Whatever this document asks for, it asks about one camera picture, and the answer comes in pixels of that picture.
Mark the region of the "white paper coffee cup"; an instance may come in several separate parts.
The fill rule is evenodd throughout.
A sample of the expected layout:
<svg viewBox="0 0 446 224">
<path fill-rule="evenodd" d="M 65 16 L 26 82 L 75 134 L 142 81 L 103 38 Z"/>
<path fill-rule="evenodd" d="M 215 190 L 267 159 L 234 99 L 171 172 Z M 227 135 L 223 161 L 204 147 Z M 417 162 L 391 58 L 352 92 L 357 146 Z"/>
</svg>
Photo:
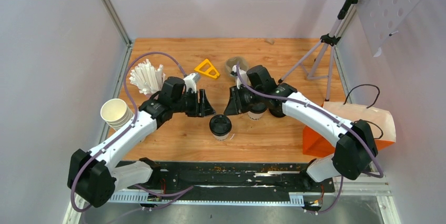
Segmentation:
<svg viewBox="0 0 446 224">
<path fill-rule="evenodd" d="M 259 119 L 264 115 L 264 113 L 265 113 L 265 110 L 260 110 L 260 111 L 254 110 L 254 111 L 249 111 L 249 112 L 248 112 L 248 117 L 249 117 L 251 120 L 259 120 Z"/>
</svg>

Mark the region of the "orange and white paper bag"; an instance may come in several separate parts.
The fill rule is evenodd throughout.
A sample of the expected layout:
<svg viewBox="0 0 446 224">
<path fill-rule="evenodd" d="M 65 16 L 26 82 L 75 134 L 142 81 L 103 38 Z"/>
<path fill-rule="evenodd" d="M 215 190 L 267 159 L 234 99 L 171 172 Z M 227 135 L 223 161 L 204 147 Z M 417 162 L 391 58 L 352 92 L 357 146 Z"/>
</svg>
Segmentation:
<svg viewBox="0 0 446 224">
<path fill-rule="evenodd" d="M 396 143 L 396 128 L 391 113 L 387 110 L 365 105 L 342 103 L 340 101 L 326 101 L 322 106 L 327 111 L 342 118 L 357 121 L 366 120 L 372 129 L 376 145 L 379 150 Z M 335 147 L 316 131 L 305 126 L 302 133 L 302 153 L 304 155 L 325 157 L 334 153 Z"/>
</svg>

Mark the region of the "black plastic cup lid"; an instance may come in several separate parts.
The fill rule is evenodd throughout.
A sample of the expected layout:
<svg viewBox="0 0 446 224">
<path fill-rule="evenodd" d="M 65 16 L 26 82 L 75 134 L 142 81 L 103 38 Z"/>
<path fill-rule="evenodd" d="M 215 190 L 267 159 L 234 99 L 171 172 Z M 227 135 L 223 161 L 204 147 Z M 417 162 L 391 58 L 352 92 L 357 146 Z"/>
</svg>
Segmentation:
<svg viewBox="0 0 446 224">
<path fill-rule="evenodd" d="M 253 113 L 253 114 L 263 114 L 267 109 L 268 109 L 268 107 L 265 104 L 258 103 L 258 104 L 253 105 L 250 108 L 249 112 Z"/>
</svg>

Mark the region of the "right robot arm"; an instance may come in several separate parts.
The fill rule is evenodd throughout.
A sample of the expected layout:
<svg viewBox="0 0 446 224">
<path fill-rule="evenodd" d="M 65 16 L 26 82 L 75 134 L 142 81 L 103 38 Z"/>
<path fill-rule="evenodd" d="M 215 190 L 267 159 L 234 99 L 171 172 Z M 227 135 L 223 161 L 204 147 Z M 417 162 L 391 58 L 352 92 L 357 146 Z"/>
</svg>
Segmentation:
<svg viewBox="0 0 446 224">
<path fill-rule="evenodd" d="M 244 114 L 263 105 L 276 117 L 302 122 L 335 148 L 334 153 L 311 161 L 301 172 L 303 189 L 314 191 L 322 181 L 337 176 L 355 180 L 376 161 L 378 149 L 367 121 L 350 121 L 327 111 L 287 83 L 277 84 L 262 65 L 248 71 L 235 65 L 231 74 L 237 83 L 230 88 L 224 115 Z"/>
</svg>

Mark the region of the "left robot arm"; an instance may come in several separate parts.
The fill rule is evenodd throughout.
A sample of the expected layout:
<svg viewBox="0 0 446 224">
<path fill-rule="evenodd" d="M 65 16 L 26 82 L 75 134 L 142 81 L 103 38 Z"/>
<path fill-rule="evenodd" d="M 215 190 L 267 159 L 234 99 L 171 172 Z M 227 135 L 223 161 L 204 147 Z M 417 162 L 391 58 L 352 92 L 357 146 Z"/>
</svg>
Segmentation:
<svg viewBox="0 0 446 224">
<path fill-rule="evenodd" d="M 198 73 L 184 78 L 168 77 L 160 91 L 143 102 L 121 129 L 89 151 L 78 149 L 70 160 L 67 186 L 71 201 L 78 195 L 91 206 L 104 205 L 124 188 L 144 184 L 149 189 L 161 182 L 160 167 L 148 158 L 118 166 L 138 143 L 172 119 L 175 113 L 188 117 L 215 115 L 204 89 L 198 89 Z"/>
</svg>

